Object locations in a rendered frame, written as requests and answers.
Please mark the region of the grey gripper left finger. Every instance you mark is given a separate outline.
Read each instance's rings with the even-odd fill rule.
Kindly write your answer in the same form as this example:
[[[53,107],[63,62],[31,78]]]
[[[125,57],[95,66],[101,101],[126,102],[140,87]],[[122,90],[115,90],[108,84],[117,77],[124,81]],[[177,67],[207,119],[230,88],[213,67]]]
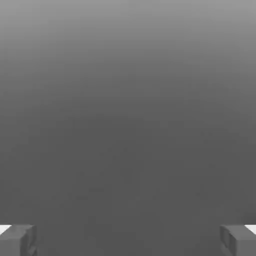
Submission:
[[[38,256],[37,226],[0,224],[0,256]]]

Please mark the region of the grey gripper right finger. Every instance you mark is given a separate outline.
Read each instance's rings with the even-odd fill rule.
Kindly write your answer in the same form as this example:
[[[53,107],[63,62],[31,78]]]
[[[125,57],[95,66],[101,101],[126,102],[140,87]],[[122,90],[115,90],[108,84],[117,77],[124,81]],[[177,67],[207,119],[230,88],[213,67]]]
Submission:
[[[256,256],[256,224],[221,225],[219,235],[224,256]]]

